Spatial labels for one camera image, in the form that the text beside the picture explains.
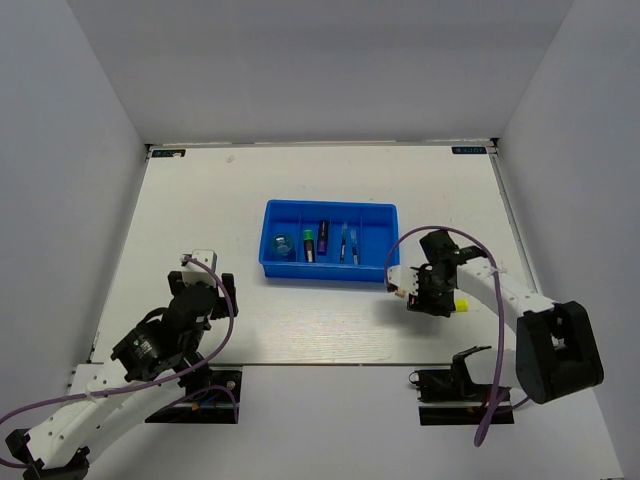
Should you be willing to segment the purple cap black highlighter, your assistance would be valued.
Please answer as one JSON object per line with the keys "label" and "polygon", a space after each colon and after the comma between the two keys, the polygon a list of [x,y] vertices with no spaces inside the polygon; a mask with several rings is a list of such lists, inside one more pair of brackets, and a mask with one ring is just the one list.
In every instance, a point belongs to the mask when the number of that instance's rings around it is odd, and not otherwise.
{"label": "purple cap black highlighter", "polygon": [[329,244],[329,221],[321,220],[317,233],[317,253],[321,256],[327,254]]}

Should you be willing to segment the green cap black highlighter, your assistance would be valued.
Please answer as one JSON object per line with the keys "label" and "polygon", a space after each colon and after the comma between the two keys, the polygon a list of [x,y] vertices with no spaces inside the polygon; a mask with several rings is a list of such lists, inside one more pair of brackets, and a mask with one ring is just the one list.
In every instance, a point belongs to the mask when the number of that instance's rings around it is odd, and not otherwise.
{"label": "green cap black highlighter", "polygon": [[305,229],[302,232],[303,237],[303,249],[304,249],[304,258],[307,263],[315,262],[315,237],[313,231],[310,229]]}

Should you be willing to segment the yellow cap black highlighter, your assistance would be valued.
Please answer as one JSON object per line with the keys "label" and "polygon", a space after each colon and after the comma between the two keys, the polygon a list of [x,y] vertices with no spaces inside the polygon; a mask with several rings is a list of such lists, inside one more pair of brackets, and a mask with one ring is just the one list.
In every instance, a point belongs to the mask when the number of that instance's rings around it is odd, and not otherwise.
{"label": "yellow cap black highlighter", "polygon": [[454,312],[464,313],[469,311],[469,303],[466,299],[457,299],[454,301]]}

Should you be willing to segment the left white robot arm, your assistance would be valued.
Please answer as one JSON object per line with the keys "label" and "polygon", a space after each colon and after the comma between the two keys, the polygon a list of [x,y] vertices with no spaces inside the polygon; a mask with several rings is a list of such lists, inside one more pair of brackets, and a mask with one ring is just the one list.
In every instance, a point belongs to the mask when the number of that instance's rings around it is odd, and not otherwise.
{"label": "left white robot arm", "polygon": [[148,417],[190,402],[194,408],[224,398],[234,416],[239,399],[211,369],[199,345],[212,323],[239,313],[233,274],[202,276],[182,269],[168,275],[172,299],[149,311],[114,347],[108,362],[81,393],[20,407],[4,421],[45,406],[57,411],[41,424],[5,439],[2,466],[26,479],[83,479],[111,444]]}

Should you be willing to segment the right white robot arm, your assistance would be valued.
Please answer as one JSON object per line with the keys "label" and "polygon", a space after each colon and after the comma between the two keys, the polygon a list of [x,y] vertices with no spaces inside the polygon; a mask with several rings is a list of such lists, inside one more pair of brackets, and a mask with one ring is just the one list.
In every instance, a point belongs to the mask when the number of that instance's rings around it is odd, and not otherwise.
{"label": "right white robot arm", "polygon": [[475,398],[497,383],[544,404],[603,382],[591,322],[580,303],[531,291],[499,272],[484,249],[461,248],[445,230],[425,235],[420,246],[427,261],[412,270],[409,310],[448,317],[460,290],[495,313],[499,328],[516,337],[512,349],[479,346],[454,356],[451,384],[459,396]]}

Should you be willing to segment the green ink pen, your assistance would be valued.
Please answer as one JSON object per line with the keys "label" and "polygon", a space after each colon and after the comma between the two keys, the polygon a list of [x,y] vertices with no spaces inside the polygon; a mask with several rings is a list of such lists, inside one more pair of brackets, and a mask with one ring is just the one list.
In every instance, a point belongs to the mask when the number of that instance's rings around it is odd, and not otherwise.
{"label": "green ink pen", "polygon": [[355,229],[350,230],[352,261],[354,265],[359,265],[358,236]]}

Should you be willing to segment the blue ink pen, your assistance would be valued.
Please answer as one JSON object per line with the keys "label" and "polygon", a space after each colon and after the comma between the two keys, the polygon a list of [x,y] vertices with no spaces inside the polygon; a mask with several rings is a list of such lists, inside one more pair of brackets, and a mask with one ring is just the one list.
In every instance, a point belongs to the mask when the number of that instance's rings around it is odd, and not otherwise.
{"label": "blue ink pen", "polygon": [[347,224],[347,222],[343,222],[342,227],[341,227],[341,240],[340,240],[340,253],[339,253],[339,262],[340,262],[340,264],[344,264],[345,263],[347,232],[348,232],[348,224]]}

